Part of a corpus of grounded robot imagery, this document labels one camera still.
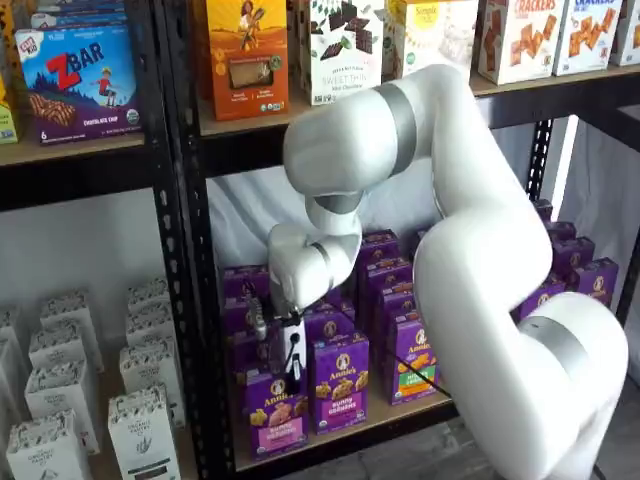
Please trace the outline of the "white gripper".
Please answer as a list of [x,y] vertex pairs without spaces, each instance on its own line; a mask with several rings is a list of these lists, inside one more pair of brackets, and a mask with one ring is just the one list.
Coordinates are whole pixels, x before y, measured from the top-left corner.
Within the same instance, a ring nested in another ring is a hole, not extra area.
[[299,312],[276,319],[270,365],[274,373],[283,376],[289,395],[300,393],[306,373],[307,346],[304,319]]

